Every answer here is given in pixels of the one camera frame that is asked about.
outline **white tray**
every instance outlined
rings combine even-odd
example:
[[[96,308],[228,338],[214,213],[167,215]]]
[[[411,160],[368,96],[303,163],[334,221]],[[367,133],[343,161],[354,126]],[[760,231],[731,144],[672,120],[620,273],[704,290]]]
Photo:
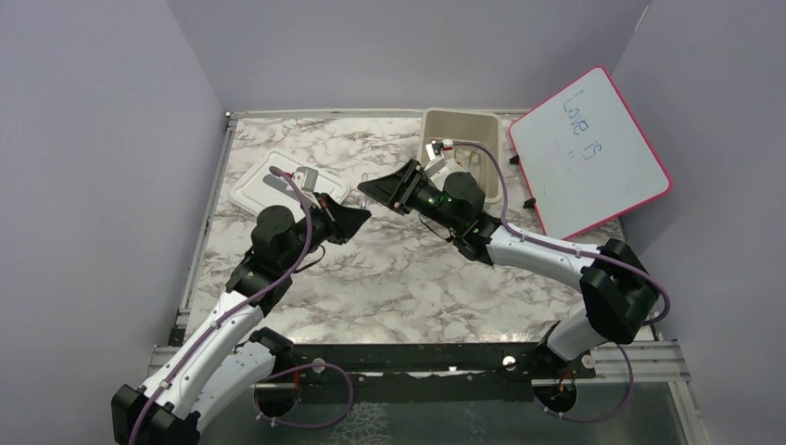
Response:
[[[316,192],[326,193],[337,203],[341,203],[349,194],[349,187],[340,178],[320,170],[312,165],[302,163],[272,150],[270,156],[251,167],[229,192],[229,199],[238,207],[253,215],[258,215],[270,206],[286,206],[292,210],[295,221],[303,216],[300,203],[295,199],[294,192],[286,183],[270,173],[275,166],[285,172],[294,172],[298,167],[311,167],[319,172]]]

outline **gray wall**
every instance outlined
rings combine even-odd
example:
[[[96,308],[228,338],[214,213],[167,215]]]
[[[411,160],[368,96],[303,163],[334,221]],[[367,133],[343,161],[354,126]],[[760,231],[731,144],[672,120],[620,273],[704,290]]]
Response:
[[[786,2],[656,0],[614,77],[674,177],[624,219],[713,443],[782,443]]]
[[[168,0],[224,106],[531,108],[649,0]]]
[[[0,2],[0,441],[110,443],[166,339],[222,107],[163,0]]]

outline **clear plastic object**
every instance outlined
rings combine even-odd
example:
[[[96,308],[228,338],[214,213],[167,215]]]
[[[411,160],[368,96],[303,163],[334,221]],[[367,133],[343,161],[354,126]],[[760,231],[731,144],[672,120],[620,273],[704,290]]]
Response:
[[[364,173],[361,176],[361,182],[365,183],[366,181],[368,181],[368,173]],[[361,193],[361,210],[366,210],[366,209],[368,209],[368,197],[366,196],[365,193]]]

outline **marble surface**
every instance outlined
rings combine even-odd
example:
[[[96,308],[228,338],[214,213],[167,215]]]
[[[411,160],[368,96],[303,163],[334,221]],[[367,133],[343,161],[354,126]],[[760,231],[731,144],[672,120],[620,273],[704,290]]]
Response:
[[[268,150],[344,178],[353,187],[344,204],[357,206],[361,194],[354,186],[361,175],[389,174],[414,158],[419,131],[420,118],[241,120],[186,335],[204,321],[250,247],[255,215],[236,207],[229,190]],[[542,233],[534,211],[521,208],[528,192],[520,170],[507,164],[512,155],[506,141],[502,168],[511,195],[509,219]],[[487,207],[491,214],[500,209],[501,203]],[[371,220],[349,243],[325,244],[324,259],[295,275],[263,324],[299,343],[537,341],[555,320],[581,307],[576,291],[548,278],[467,261],[414,213],[399,216],[374,203],[369,210]],[[575,239],[602,244],[610,236],[622,236],[617,222]]]

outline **marble tabletop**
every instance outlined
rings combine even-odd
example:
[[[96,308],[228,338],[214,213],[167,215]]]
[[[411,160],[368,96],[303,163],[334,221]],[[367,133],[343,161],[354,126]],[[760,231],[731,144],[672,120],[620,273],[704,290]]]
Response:
[[[419,131],[420,118],[240,120],[186,335],[205,320],[250,247],[255,215],[235,206],[229,190],[268,150],[343,178],[352,187],[344,204],[358,206],[361,194],[354,187],[361,175],[389,174],[414,158]],[[542,233],[534,211],[521,207],[529,196],[521,171],[507,164],[514,154],[508,141],[502,153],[512,203],[508,218]],[[500,209],[501,203],[487,207],[495,215]],[[556,320],[581,307],[575,290],[551,279],[467,261],[414,213],[400,216],[374,203],[369,210],[372,218],[349,243],[325,244],[324,259],[294,276],[263,325],[298,343],[537,341]],[[602,244],[609,237],[622,237],[617,221],[575,240]]]

